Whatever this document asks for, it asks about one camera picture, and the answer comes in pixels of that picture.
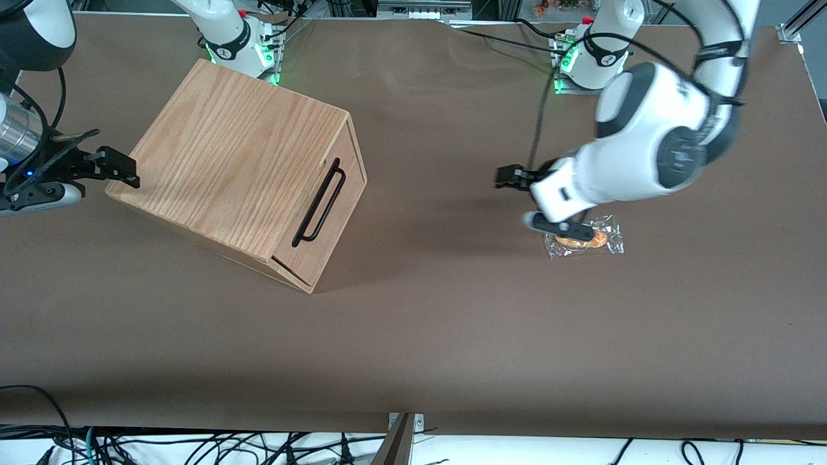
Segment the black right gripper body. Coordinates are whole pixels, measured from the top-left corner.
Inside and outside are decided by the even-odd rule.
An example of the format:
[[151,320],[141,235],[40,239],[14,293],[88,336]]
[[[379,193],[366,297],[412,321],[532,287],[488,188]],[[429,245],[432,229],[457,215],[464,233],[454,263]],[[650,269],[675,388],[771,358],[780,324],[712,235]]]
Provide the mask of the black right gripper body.
[[50,138],[51,136],[45,139],[41,149],[6,171],[6,178],[2,183],[4,197],[12,197],[21,193],[23,189],[44,182],[99,179],[98,168],[94,162],[87,159],[91,153],[79,149],[83,141],[58,145],[51,143]]

